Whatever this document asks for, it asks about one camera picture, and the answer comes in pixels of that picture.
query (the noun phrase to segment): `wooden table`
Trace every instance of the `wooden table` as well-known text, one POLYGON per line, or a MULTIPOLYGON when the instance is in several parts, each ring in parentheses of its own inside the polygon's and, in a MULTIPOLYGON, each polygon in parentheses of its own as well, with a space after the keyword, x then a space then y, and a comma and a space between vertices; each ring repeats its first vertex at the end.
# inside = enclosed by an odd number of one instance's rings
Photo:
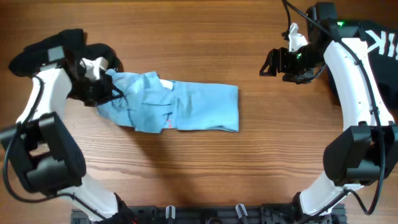
MULTIPOLYGON (((26 45, 64 29, 83 28, 88 44, 110 45, 125 71, 239 86, 238 133, 135 133, 98 116, 95 108, 67 101, 64 122, 85 155, 88 172, 128 205, 289 202, 319 176, 323 150, 342 130, 341 108, 325 74, 309 85, 284 83, 282 75, 259 77, 268 51, 287 46, 280 36, 286 15, 277 0, 2 2, 2 128, 22 113, 32 86, 28 78, 12 75, 8 63, 26 45)), ((315 1, 292 3, 306 10, 315 1)), ((342 18, 372 19, 398 28, 395 0, 339 0, 336 6, 342 18)), ((294 13, 292 20, 305 34, 304 20, 294 13)), ((345 201, 350 223, 396 222, 396 170, 385 181, 373 216, 363 215, 353 197, 345 201)), ((22 192, 15 174, 10 175, 22 192)), ((359 191, 367 206, 375 186, 359 191)), ((1 223, 68 223, 71 208, 62 200, 19 203, 0 184, 1 223)))

